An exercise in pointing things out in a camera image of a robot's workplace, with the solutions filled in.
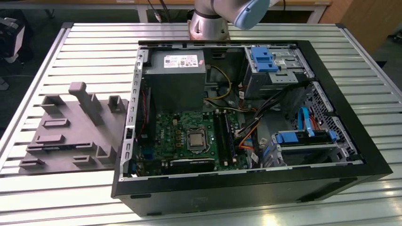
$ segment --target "sticker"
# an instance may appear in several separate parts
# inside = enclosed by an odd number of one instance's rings
[[[174,68],[174,67],[197,67],[198,61],[196,55],[174,55],[165,56],[162,58],[162,67]]]
[[[316,1],[313,4],[315,5],[328,5],[329,3],[327,1]]]
[[[239,91],[239,98],[240,98],[241,100],[244,100],[244,92],[243,92],[243,91]]]
[[[251,158],[252,158],[253,162],[257,163],[257,156],[256,156],[256,154],[253,152],[251,154]]]
[[[277,64],[277,65],[285,65],[284,60],[275,60],[275,64]]]

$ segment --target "power supply label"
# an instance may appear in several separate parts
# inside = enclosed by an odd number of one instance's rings
[[[162,58],[162,67],[197,67],[198,61],[196,55],[173,55]]]

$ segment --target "blue latch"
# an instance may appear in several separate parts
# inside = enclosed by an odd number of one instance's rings
[[[328,137],[331,138],[331,141],[335,142],[336,139],[337,139],[337,137],[336,137],[336,132],[332,131],[332,130],[329,130],[329,131],[328,131]]]
[[[284,132],[280,133],[280,136],[283,138],[284,143],[295,143],[299,142],[296,138],[296,133],[295,132]]]
[[[255,62],[257,72],[276,72],[277,66],[273,62],[273,56],[267,47],[251,47],[251,56]]]
[[[275,135],[275,138],[276,138],[276,143],[277,143],[277,144],[281,144],[283,139],[281,139],[280,134]]]

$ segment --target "mesh panel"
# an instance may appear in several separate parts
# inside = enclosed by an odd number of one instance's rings
[[[355,148],[352,147],[349,138],[345,134],[343,126],[339,123],[337,118],[325,116],[328,109],[324,105],[323,99],[315,87],[311,87],[311,95],[303,101],[303,106],[308,108],[309,114],[313,116],[315,120],[317,121],[320,128],[329,129],[336,132],[336,135],[339,137],[337,143],[341,144],[341,147],[347,150],[348,154],[355,154]],[[296,113],[293,114],[293,117],[291,118],[289,122],[292,128],[297,129]]]

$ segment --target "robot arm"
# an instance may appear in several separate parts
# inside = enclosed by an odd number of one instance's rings
[[[263,18],[269,0],[196,0],[189,33],[196,40],[224,40],[226,21],[241,30],[251,29]]]

